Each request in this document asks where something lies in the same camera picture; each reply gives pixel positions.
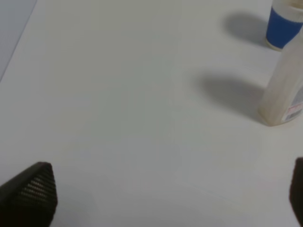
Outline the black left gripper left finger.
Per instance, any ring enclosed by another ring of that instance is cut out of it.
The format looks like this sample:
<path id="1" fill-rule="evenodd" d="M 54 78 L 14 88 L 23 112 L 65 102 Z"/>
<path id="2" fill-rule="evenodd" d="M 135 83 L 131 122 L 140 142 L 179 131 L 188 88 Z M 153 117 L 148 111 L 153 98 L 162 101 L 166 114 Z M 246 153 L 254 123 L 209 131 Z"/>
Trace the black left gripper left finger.
<path id="1" fill-rule="evenodd" d="M 49 227 L 57 205 L 53 167 L 37 162 L 0 186 L 0 225 Z"/>

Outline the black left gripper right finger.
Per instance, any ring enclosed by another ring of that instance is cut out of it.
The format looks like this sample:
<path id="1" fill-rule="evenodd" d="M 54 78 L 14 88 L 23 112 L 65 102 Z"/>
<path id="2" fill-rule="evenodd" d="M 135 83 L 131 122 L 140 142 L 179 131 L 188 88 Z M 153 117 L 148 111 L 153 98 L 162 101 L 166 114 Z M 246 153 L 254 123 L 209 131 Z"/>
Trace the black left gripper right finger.
<path id="1" fill-rule="evenodd" d="M 289 191 L 289 201 L 300 226 L 303 225 L 303 158 L 295 161 Z"/>

